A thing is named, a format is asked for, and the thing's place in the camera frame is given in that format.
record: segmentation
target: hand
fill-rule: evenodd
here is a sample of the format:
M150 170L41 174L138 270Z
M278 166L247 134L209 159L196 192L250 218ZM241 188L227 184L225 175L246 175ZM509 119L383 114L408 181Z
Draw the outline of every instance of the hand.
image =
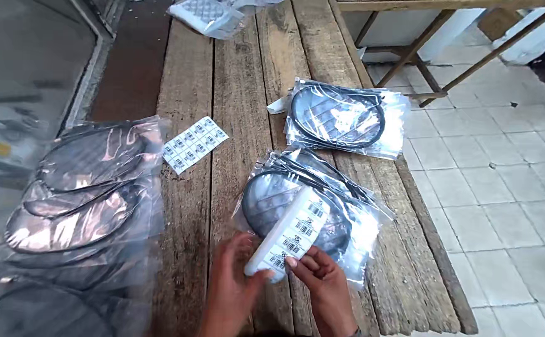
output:
M345 274L324 251L312 246L301 260L288 256L286 262L310 289L312 313L321 337L349 337L358 324L351 310Z
M273 271L243 274L238 257L252 249L250 233L236 234L216 248L206 308L198 337L236 337L252 311L256 298Z

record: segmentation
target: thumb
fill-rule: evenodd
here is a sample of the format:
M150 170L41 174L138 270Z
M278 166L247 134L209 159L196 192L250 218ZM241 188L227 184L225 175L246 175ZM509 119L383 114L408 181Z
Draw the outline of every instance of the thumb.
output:
M246 293L250 301L255 301L264 284L274 276L274 271L265 269L247 279Z
M314 274L311 270L306 267L305 264L303 264L301 261L297 260L296 258L293 258L291 256L285 257L285 260L287 261L287 264L291 268L291 271L295 274L295 276L298 277L305 285L308 287L308 289L312 289L318 283L321 281Z

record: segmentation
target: wooden table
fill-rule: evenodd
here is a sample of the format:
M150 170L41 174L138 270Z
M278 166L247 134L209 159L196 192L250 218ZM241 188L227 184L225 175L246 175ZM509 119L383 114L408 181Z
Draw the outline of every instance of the wooden table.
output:
M173 122L167 139L203 116L211 116L231 138L180 176L163 166L167 226L153 335L194 335L213 249L234 232L231 215L252 165L268 149L286 147L284 116L269 115L265 107L287 94L295 76L372 87L335 0L284 1L248 18L230 41L204 37L173 19L157 108ZM365 335L476 333L470 306L405 161L320 154L381 192L397 215L381 230L364 289L351 293ZM293 276L266 287L246 324L246 332L279 328L318 336L308 291Z
M529 8L545 6L545 0L337 0L339 8L344 12L370 12L370 15L364 26L356 37L355 44L359 46L370 27L373 25L379 12L386 10L441 10L437 17L426 27L426 29L418 36L409 46L383 46L383 47L367 47L366 53L390 52L400 57L400 60L391 67L385 76L375 84L375 87L382 88L388 81L408 62L416 65L422 73L422 76L428 83L432 92L424 94L410 95L417 100L425 100L420 104L420 107L425 107L433 100L445 97L448 91L454 86L462 83L470 75L486 65L520 41L527 34L539 27L545 22L545 13L524 27L516 35L512 36L490 52L486 57L482 58L476 64L464 71L460 76L449 82L446 86L440 87L431 72L426 68L426 64L418 56L418 50L436 33L445 22L451 18L456 10L460 8L485 8L485 7L505 7L505 8Z

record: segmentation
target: white tile floor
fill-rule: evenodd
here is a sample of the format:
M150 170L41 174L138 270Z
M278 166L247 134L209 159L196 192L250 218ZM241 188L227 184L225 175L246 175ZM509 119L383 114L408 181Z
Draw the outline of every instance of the white tile floor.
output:
M431 72L446 84L489 44L471 27ZM369 67L376 81L387 70ZM430 90L413 67L389 86ZM424 109L415 104L404 128L404 156L479 336L545 337L545 84L528 67L493 60L447 98Z

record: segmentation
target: barcode label sheet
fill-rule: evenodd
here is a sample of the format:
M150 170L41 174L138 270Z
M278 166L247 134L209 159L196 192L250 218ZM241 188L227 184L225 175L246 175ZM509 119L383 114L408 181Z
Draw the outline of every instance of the barcode label sheet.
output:
M229 136L206 116L164 144L162 156L177 174L187 170Z

